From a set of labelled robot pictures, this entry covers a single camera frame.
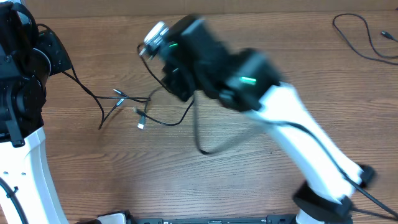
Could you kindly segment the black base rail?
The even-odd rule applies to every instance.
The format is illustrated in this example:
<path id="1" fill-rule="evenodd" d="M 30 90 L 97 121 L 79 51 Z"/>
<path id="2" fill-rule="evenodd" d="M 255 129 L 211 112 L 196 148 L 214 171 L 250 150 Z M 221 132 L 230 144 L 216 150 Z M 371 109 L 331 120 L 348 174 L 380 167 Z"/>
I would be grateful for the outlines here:
<path id="1" fill-rule="evenodd" d="M 167 220 L 162 218 L 134 218 L 129 210 L 99 215 L 95 219 L 76 224 L 293 224 L 296 215 L 267 215 L 262 218 L 189 218 Z"/>

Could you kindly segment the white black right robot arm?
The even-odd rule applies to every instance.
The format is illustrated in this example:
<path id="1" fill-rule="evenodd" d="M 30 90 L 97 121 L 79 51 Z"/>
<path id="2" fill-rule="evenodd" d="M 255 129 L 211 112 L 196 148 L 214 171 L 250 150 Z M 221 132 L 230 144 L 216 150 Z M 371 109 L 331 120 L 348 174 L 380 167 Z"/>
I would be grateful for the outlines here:
<path id="1" fill-rule="evenodd" d="M 351 223 L 351 196 L 374 171 L 349 159 L 318 125 L 296 89 L 260 51 L 230 52 L 197 15 L 158 23 L 145 39 L 164 61 L 164 84 L 181 100 L 197 90 L 261 125 L 295 162 L 305 182 L 293 196 L 297 223 Z"/>

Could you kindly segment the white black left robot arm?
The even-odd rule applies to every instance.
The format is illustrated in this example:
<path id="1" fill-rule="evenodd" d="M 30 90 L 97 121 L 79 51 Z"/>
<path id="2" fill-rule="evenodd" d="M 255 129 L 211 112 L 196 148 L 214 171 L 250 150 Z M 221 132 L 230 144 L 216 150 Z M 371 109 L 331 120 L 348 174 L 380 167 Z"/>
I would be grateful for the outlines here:
<path id="1" fill-rule="evenodd" d="M 1 1 L 1 208 L 8 223 L 67 223 L 47 162 L 42 108 L 63 44 L 23 1 Z"/>

